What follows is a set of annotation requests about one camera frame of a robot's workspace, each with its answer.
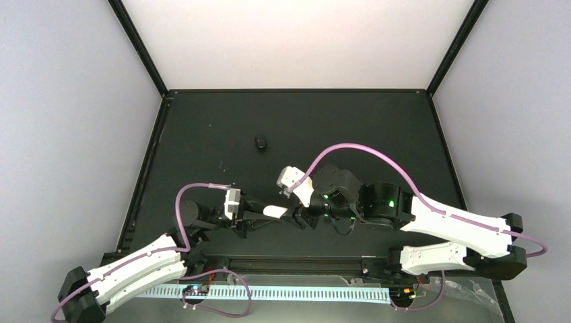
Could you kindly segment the white earbud charging case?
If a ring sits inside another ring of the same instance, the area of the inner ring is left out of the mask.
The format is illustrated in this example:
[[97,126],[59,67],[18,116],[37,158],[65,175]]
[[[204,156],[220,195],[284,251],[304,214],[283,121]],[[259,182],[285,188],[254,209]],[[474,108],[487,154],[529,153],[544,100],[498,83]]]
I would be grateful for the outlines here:
[[280,219],[287,212],[288,212],[287,207],[280,207],[277,205],[268,205],[263,209],[264,216],[275,219]]

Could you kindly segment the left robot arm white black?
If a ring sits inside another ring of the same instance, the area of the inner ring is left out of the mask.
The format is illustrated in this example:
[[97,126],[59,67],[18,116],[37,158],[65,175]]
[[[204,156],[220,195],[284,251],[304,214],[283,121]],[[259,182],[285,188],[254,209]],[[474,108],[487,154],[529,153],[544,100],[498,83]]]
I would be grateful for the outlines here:
[[199,250],[208,241],[206,233],[234,229],[241,238],[254,222],[276,223],[287,209],[241,196],[211,209],[193,201],[180,201],[175,208],[175,226],[144,246],[116,261],[85,270],[70,270],[58,294],[52,322],[103,322],[107,315],[134,297],[169,281],[201,280],[179,297],[207,295],[216,275],[229,275],[226,267],[213,268]]

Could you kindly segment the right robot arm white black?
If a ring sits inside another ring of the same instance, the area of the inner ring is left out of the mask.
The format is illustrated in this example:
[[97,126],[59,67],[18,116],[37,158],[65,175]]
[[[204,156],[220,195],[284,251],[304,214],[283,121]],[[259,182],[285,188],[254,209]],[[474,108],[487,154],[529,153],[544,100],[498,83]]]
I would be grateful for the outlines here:
[[332,223],[349,219],[353,224],[441,239],[439,244],[390,248],[383,270],[394,282],[432,271],[469,271],[507,281],[527,268],[525,249],[514,245],[523,231],[523,219],[514,213],[477,215],[425,195],[415,196],[394,184],[363,183],[335,166],[325,166],[314,176],[287,166],[277,185],[286,196],[298,198],[300,205],[292,217],[310,227],[320,217]]

